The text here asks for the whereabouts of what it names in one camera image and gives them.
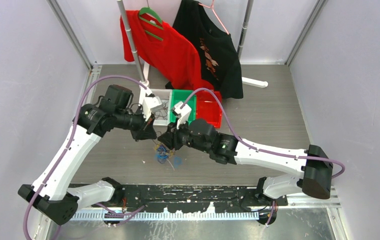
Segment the pink hanger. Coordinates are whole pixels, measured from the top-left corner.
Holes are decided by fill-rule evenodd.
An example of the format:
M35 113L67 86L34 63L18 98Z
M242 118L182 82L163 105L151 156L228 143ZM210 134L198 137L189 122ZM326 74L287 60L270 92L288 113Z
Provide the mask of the pink hanger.
M204 5L204 4L201 4L201 3L199 3L199 5L201 5L201 6L205 7L205 8L212 9L213 14L215 14L215 16L216 16L216 18L218 19L219 23L222 25L222 27L225 29L225 31L226 31L227 34L229 35L229 32L228 32L227 28L225 28L225 26L224 26L224 24L222 23L221 19L219 19L218 14L216 14L215 9L213 8L213 3L214 3L214 2L215 2L215 0L212 0L212 5L210 5L210 6L207 6L207 5Z

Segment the plastic bin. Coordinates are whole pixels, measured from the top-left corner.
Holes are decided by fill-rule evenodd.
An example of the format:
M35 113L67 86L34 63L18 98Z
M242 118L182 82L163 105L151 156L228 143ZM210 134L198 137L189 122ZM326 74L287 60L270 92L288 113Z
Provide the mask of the plastic bin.
M174 123L176 121L176 116L172 113L172 108L175 104L179 103L180 101L184 102L185 99L192 93L192 90L172 90L172 97L171 97L171 107L169 108L169 116L170 116L170 122ZM188 123L191 123L196 119L196 107L197 107L197 97L194 95L189 101L188 106L191 107L191 113L188 117Z
M221 94L218 91L213 92L222 102ZM215 98L206 91L200 91L197 95L197 119L205 119L207 123L212 124L216 129L221 128L222 111Z
M153 94L160 98L160 100L164 103L165 108L163 110L160 110L159 112L155 112L155 120L153 125L154 126L167 126L170 121L170 111L171 109L171 103L170 99L172 98L172 90L170 89L151 89Z

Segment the gray floor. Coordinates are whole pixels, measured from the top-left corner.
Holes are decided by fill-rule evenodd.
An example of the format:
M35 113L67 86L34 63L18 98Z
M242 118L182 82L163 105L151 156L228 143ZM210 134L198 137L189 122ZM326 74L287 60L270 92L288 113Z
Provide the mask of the gray floor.
M227 99L224 108L237 133L250 141L281 148L304 149L308 135L293 87L290 70L285 65L243 65L243 76L267 81L267 88L243 85L243 99ZM104 65L101 77L126 75L138 79L134 65ZM152 89L164 89L166 79L153 67L149 74ZM98 84L95 98L103 95L110 84L119 84L139 93L126 80L106 80ZM156 127L164 132L166 127ZM223 119L223 133L230 133ZM82 163L74 183L93 183L111 177L122 184L192 184L256 185L260 177L281 173L251 165L222 165L205 153L183 147L176 156L182 164L175 169L167 162L154 159L151 140L135 142L129 131L114 129L101 139Z

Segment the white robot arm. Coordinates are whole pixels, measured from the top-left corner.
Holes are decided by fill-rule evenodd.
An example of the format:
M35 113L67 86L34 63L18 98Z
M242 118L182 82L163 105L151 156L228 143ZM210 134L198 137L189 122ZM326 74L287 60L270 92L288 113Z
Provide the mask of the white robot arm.
M132 92L118 85L110 85L100 105L86 104L81 107L78 125L72 144L62 161L36 196L33 206L59 225L65 224L74 213L82 208L99 202L120 203L125 191L120 183L107 177L101 181L77 188L69 185L81 163L100 141L106 132L113 128L130 130L136 141L156 139L153 129L154 112L162 108L162 103L153 94L146 96L136 112L129 109ZM330 195L332 164L305 159L287 157L259 152L247 147L228 134L218 133L203 119L188 125L191 108L182 109L178 103L174 106L177 121L168 125L168 130L158 137L169 149L180 149L186 145L209 154L209 157L221 164L249 164L275 169L286 173L279 177L259 179L256 189L259 201L270 203L283 195L304 192L309 196L327 199ZM24 184L19 195L28 202L36 194L36 189L43 184L48 172L59 159L70 140L73 126L60 150L54 156L47 169L32 183ZM276 153L295 156L325 157L321 148L311 145L308 150L284 149L250 142L256 149L265 149Z
M81 107L72 144L33 203L36 209L55 223L65 224L79 209L100 202L119 203L124 197L122 185L109 177L82 187L70 188L69 185L85 157L111 129L130 130L136 141L156 139L153 113L163 107L160 99L151 93L143 99L143 104L137 111L132 112L128 104L131 95L132 92L127 88L110 85L100 105L86 104ZM73 127L46 170L32 184L23 184L20 187L19 195L28 202L63 153Z
M246 139L240 140L233 135L217 132L203 119L196 119L188 124L191 108L188 105L181 108L182 105L183 103L179 102L173 107L173 112L179 119L176 123L170 123L168 130L158 138L169 149L178 150L182 146L187 146L208 153L217 163L256 165L286 173L259 180L258 192L269 202L283 195L300 192L318 199L330 197L333 164L303 159L305 156L327 159L327 155L320 147L310 145L306 150L285 149Z

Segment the white bin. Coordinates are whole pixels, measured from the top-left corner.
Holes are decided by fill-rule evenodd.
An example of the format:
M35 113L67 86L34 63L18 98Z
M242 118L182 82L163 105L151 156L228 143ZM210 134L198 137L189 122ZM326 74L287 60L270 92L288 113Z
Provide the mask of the white bin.
M172 90L171 89L151 89L153 94L160 98L160 100L164 104L164 109L154 113L155 120L154 126L167 126L170 122L170 107L171 102L169 101L172 98Z

